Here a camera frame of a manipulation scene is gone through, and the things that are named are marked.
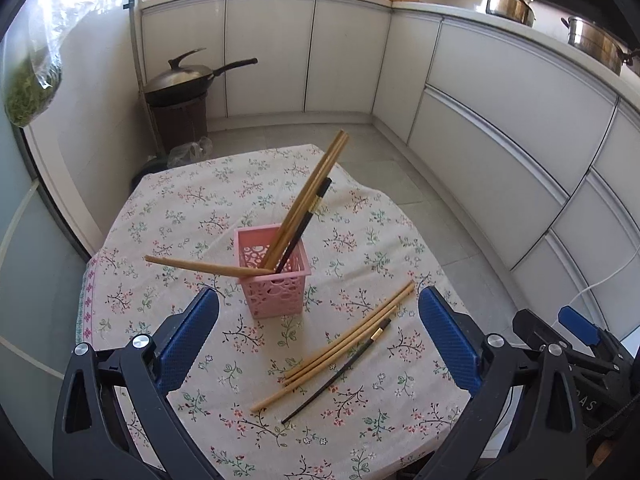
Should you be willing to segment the black chopstick gold band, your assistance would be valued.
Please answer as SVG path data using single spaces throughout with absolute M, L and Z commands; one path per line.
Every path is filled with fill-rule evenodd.
M 380 324 L 378 324 L 378 326 L 376 326 L 374 332 L 370 336 L 367 336 L 367 339 L 363 344 L 357 344 L 357 351 L 352 355 L 352 357 L 339 370 L 337 370 L 334 375 L 320 387 L 318 391 L 316 391 L 302 405 L 299 405 L 299 407 L 292 411 L 291 414 L 282 419 L 281 424 L 283 426 L 286 426 L 308 405 L 314 403 L 314 401 L 317 400 L 318 397 L 322 395 L 322 393 L 328 390 L 334 384 L 334 382 L 337 381 L 338 378 L 341 378 L 348 370 L 350 370 L 352 366 L 360 359 L 360 356 L 362 356 L 363 353 L 366 352 L 372 346 L 372 344 L 375 343 L 378 337 L 381 336 L 382 333 L 384 333 L 384 330 L 386 330 L 386 327 L 390 325 L 390 322 L 392 322 L 392 320 L 389 316 L 387 318 L 384 318 L 384 320 Z
M 311 218 L 314 216 L 314 212 L 316 211 L 318 205 L 321 203 L 322 198 L 326 195 L 326 191 L 329 189 L 331 184 L 332 184 L 332 179 L 330 177 L 325 177 L 323 181 L 320 183 L 318 190 L 316 192 L 316 195 L 314 196 L 314 199 L 311 201 L 310 205 L 307 207 L 306 211 L 304 212 L 303 218 L 302 220 L 300 220 L 299 225 L 297 226 L 294 232 L 292 240 L 290 241 L 290 244 L 288 244 L 288 247 L 285 249 L 285 252 L 282 258 L 279 261 L 279 264 L 276 269 L 277 273 L 282 272 L 283 269 L 285 268 L 286 264 L 288 263 L 288 259 L 291 257 L 292 252 L 294 252 L 294 249 L 296 248 L 297 244 L 302 238 L 306 230 L 306 227 L 308 226 Z

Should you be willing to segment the floral tablecloth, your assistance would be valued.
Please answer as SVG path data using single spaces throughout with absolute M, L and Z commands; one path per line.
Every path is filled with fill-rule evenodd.
M 468 394 L 448 373 L 414 298 L 360 359 L 286 426 L 341 367 L 333 364 L 265 411 L 250 408 L 284 374 L 361 321 L 408 281 L 460 299 L 416 227 L 393 201 L 343 168 L 306 229 L 311 274 L 303 311 L 255 320 L 239 281 L 144 260 L 237 266 L 234 233 L 279 224 L 321 158 L 313 145 L 208 160 L 144 177 L 82 283 L 78 341 L 117 348 L 153 333 L 204 287 L 220 315 L 186 381 L 169 400 L 228 479 L 379 479 L 432 452 Z

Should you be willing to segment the pink perforated utensil basket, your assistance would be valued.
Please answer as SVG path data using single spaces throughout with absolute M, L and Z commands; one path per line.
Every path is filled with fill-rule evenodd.
M 236 263 L 257 268 L 269 248 L 278 224 L 237 229 L 234 233 Z M 301 314 L 306 278 L 311 274 L 303 242 L 299 242 L 282 272 L 240 278 L 248 310 L 255 320 Z

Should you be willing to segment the dark green dustpan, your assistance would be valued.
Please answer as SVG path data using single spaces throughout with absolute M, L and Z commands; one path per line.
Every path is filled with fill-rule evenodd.
M 131 179 L 130 192 L 134 192 L 141 180 L 148 174 L 158 174 L 167 169 L 168 158 L 156 156 L 148 160 Z

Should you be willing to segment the black wok with lid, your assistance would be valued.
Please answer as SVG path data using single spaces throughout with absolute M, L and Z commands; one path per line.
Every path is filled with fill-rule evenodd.
M 206 96 L 213 80 L 229 70 L 255 65 L 258 58 L 232 62 L 212 70 L 206 65 L 185 65 L 181 62 L 188 56 L 203 51 L 194 49 L 171 58 L 169 68 L 150 79 L 143 89 L 145 101 L 152 107 L 166 107 Z

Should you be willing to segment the plastic bag of greens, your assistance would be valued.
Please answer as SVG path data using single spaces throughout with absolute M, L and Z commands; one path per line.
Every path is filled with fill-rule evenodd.
M 29 125 L 58 91 L 63 24 L 56 0 L 26 0 L 4 35 L 1 97 L 14 126 Z

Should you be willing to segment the clear plastic bag on floor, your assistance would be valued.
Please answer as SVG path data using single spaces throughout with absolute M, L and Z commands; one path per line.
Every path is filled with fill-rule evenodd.
M 213 143 L 208 136 L 200 140 L 181 144 L 173 148 L 167 156 L 167 168 L 172 169 L 205 162 L 213 156 Z

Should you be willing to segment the dark brown bin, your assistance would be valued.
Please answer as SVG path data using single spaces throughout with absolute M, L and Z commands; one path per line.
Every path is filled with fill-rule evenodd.
M 171 106 L 152 107 L 151 113 L 166 153 L 207 136 L 205 94 Z

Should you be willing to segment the white kitchen cabinets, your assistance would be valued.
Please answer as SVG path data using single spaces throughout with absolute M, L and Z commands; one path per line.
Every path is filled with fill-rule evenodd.
M 468 230 L 520 307 L 639 329 L 639 93 L 538 30 L 384 0 L 144 0 L 143 79 L 192 52 L 254 58 L 210 128 L 370 122 Z

